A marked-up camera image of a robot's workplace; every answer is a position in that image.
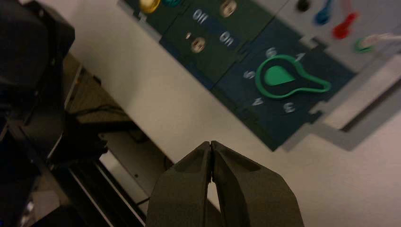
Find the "green knob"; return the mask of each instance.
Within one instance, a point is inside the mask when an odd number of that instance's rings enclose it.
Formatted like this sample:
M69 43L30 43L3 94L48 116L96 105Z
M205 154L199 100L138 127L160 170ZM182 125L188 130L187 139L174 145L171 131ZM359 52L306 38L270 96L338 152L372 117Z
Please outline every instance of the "green knob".
M181 0L162 0L163 4L169 7L176 7Z
M262 84L262 79L261 79L261 73L263 70L263 67L270 61L272 60L286 60L289 61L290 63L292 63L297 71L297 73L307 79L310 80L312 82L315 82L317 84L322 85L322 88L311 88L311 87L299 87L296 88L292 91L287 92L284 95L275 95L270 93L268 90L266 90L265 86ZM288 83L291 81L294 81L295 78L294 76L290 75L283 67L281 66L272 66L270 67L264 74L264 82L268 85L268 86L276 86L276 85L280 85L280 84L284 84L284 83ZM288 56L288 55L276 55L273 56L267 60L265 60L257 69L256 71L256 77L255 77L255 83L256 83L256 87L258 88L258 90L265 96L269 97L269 98L273 98L273 99L280 99L280 98L287 98L290 97L291 95L297 93L297 92L309 92L309 93L324 93L330 90L331 88L331 84L328 81L325 81L323 79L314 77L310 74L308 74L304 68L302 67L302 64L299 63L298 61L295 60L295 58Z
M373 50L372 46L362 47L361 41L362 41L362 39L358 39L357 42L355 43L355 51L357 53L367 53L367 52L371 52Z

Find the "green dial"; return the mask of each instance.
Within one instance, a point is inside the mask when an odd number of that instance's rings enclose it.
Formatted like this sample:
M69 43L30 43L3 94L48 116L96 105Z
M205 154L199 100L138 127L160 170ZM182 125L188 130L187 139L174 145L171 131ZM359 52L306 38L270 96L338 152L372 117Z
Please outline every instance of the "green dial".
M275 86L275 85L280 85L280 84L284 84L287 82L291 82L294 81L295 78L290 75L283 67L281 66L273 66L270 67L265 75L264 75L264 79L262 80L261 78L261 73L263 70L263 67L270 61L272 60L276 60L276 59L281 59L281 60L286 60L289 61L290 63L292 63L294 65L294 67L296 68L296 71L299 73L299 75L307 80L313 81L317 84L322 85L323 88L319 89L319 88L310 88L310 87L299 87L296 88L284 95L275 95L270 93L269 91L266 90L266 88L263 86L262 81L264 81L267 85L269 86ZM297 62L295 60L295 58L289 56L289 55L276 55L273 56L267 60L265 60L257 69L256 71L256 77L255 77L255 83L256 83L256 87L258 88L258 90L265 96L269 97L269 98L274 98L274 99L280 99L280 98L286 98L289 97L291 95L293 95L296 92L310 92L310 93L324 93L330 90L331 88L331 84L330 82L317 78L315 76L312 76L310 74L308 74L304 68L302 67L302 64Z

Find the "blue plug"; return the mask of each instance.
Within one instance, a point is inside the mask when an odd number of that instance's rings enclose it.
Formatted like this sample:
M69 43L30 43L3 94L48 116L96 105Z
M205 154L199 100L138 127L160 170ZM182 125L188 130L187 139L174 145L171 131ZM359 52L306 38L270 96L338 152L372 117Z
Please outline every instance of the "blue plug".
M327 24L330 20L330 10L331 10L331 2L332 0L327 0L325 6L323 7L322 10L320 10L314 20L318 25L324 25Z

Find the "red plug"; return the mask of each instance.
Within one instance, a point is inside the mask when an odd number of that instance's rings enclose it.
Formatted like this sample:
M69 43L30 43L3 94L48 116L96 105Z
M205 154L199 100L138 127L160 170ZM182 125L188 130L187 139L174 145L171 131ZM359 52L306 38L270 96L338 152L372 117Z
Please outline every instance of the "red plug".
M343 39L347 37L350 33L349 27L352 25L352 23L355 21L355 19L358 17L358 13L351 13L347 16L344 22L341 24L337 25L333 29L333 36L336 39Z

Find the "printed number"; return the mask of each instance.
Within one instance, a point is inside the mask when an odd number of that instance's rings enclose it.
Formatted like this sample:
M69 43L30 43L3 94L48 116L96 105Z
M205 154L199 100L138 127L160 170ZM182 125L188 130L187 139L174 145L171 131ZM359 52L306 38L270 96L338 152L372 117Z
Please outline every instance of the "printed number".
M276 55L277 55L276 48L271 47L271 48L269 48L268 50L266 50L266 57L267 57L267 58L271 58L271 57L274 57L274 56L276 56Z
M202 12L201 9L197 9L197 10L193 13L193 16L192 16L192 18L193 18L194 20L197 20L198 23L199 23L200 25L201 25L208 17L209 17L209 16L208 16L206 13Z
M262 100L262 98L257 98L257 99L255 99L255 101L253 102L253 106L255 106L255 105L260 105L260 104L263 104L263 100Z
M292 113L292 112L294 112L295 111L295 108L293 107L293 103L286 103L286 104L284 104L284 106L283 106L283 108L284 108L284 111L286 112L286 113Z
M228 31L225 31L220 36L220 42L224 43L226 46L230 46L234 42L234 39L230 37L230 33Z
M245 79L252 79L256 76L255 71L246 71L244 72L244 78Z
M299 53L296 55L295 61L300 61L305 56L305 53Z

